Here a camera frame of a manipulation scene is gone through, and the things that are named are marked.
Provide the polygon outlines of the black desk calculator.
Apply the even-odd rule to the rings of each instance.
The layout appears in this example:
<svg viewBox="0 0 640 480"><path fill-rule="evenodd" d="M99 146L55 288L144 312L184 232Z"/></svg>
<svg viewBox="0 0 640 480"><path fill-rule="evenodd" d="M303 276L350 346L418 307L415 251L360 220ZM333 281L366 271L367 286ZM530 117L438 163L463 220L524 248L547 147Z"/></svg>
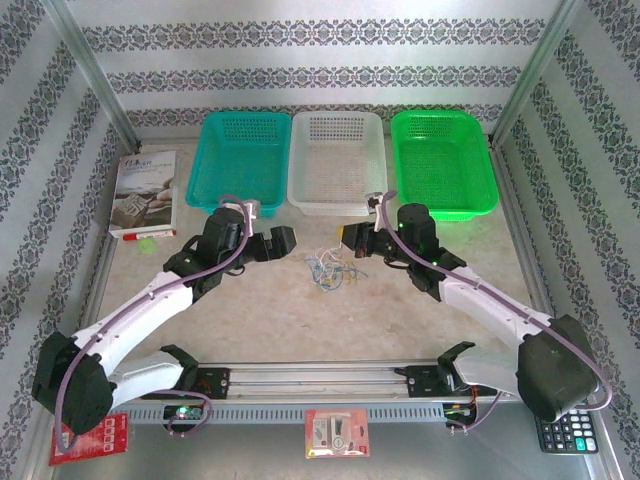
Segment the black desk calculator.
<svg viewBox="0 0 640 480"><path fill-rule="evenodd" d="M534 418L539 448L550 455L596 455L599 444L593 416L573 409L555 422Z"/></svg>

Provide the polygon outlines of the red usb drive blister pack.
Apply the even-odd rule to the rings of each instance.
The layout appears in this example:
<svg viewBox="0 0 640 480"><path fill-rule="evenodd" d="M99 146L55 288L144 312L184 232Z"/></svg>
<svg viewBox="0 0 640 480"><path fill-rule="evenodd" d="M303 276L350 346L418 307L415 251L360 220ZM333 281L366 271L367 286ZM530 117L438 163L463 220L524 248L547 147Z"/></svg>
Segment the red usb drive blister pack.
<svg viewBox="0 0 640 480"><path fill-rule="evenodd" d="M309 409L304 427L307 459L366 458L371 454L365 409Z"/></svg>

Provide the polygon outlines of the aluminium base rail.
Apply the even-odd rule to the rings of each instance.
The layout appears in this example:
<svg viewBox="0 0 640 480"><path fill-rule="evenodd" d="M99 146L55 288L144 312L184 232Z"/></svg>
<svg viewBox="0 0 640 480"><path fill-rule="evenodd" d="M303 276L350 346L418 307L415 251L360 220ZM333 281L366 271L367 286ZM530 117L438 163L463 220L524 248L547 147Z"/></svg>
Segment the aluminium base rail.
<svg viewBox="0 0 640 480"><path fill-rule="evenodd" d="M484 384L460 386L445 396L410 398L406 380L394 369L408 365L435 365L434 360L332 361L298 363L203 363L199 367L229 368L225 400L243 403L359 403L399 400L469 401L474 394L487 401L496 390Z"/></svg>

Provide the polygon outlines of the white plastic basket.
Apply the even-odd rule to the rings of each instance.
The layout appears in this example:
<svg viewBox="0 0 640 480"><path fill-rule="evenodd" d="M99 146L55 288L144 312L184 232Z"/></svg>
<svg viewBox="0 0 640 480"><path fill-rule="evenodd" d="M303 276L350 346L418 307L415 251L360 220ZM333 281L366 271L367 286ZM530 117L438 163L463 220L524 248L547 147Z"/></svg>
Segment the white plastic basket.
<svg viewBox="0 0 640 480"><path fill-rule="evenodd" d="M292 120L287 200L305 215L366 216L365 197L387 190L381 118L309 111Z"/></svg>

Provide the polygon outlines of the paperback book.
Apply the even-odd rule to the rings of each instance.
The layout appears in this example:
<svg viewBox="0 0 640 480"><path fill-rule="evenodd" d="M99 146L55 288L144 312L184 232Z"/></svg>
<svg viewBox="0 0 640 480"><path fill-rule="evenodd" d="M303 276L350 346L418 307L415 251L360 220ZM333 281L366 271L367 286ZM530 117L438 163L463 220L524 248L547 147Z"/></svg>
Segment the paperback book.
<svg viewBox="0 0 640 480"><path fill-rule="evenodd" d="M175 229L177 152L124 156L118 164L109 233L115 238Z"/></svg>

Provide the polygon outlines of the red marker pen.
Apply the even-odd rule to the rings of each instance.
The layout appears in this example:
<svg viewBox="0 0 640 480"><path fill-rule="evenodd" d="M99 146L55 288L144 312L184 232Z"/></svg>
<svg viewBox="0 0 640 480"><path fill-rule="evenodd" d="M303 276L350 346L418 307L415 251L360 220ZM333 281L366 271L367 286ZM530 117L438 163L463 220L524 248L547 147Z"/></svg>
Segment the red marker pen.
<svg viewBox="0 0 640 480"><path fill-rule="evenodd" d="M176 234L177 234L177 231L174 229L163 230L163 231L153 231L153 232L130 233L130 234L123 235L122 240L141 241L146 239L173 237Z"/></svg>

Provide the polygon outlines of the teal plastic basket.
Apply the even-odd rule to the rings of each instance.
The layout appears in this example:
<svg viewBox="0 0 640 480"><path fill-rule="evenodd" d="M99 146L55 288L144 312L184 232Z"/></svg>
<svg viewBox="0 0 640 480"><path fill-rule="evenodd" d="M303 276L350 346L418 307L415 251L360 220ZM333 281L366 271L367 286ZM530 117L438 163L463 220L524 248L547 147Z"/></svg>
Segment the teal plastic basket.
<svg viewBox="0 0 640 480"><path fill-rule="evenodd" d="M231 194L260 202L273 217L286 194L291 118L284 113L223 111L206 116L185 194L187 205L212 213Z"/></svg>

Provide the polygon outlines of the red card package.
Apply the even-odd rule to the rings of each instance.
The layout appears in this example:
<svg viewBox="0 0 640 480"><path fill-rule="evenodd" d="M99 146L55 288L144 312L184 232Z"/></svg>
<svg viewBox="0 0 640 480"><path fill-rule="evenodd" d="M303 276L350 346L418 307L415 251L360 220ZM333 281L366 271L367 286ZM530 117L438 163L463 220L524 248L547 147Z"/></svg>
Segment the red card package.
<svg viewBox="0 0 640 480"><path fill-rule="evenodd" d="M90 432L80 435L68 453L60 451L52 432L51 467L124 453L128 449L129 418L126 413L108 415Z"/></svg>

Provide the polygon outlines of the green plastic basket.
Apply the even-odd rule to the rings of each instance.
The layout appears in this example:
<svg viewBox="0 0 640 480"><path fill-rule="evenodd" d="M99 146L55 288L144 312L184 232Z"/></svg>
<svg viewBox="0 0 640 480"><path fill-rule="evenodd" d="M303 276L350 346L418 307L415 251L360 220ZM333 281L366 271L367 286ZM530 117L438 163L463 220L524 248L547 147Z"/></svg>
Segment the green plastic basket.
<svg viewBox="0 0 640 480"><path fill-rule="evenodd" d="M397 193L437 221L467 222L494 211L499 193L478 120L451 110L407 110L391 120Z"/></svg>

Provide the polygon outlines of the aluminium frame post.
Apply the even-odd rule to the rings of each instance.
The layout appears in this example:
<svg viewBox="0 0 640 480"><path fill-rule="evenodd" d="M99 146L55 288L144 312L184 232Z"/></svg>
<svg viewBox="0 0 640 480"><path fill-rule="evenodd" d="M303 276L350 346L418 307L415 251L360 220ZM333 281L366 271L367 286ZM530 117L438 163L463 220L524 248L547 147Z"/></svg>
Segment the aluminium frame post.
<svg viewBox="0 0 640 480"><path fill-rule="evenodd" d="M559 0L540 41L516 82L493 130L488 135L491 147L504 142L583 3L584 0Z"/></svg>
<svg viewBox="0 0 640 480"><path fill-rule="evenodd" d="M130 153L141 141L65 0L39 0Z"/></svg>

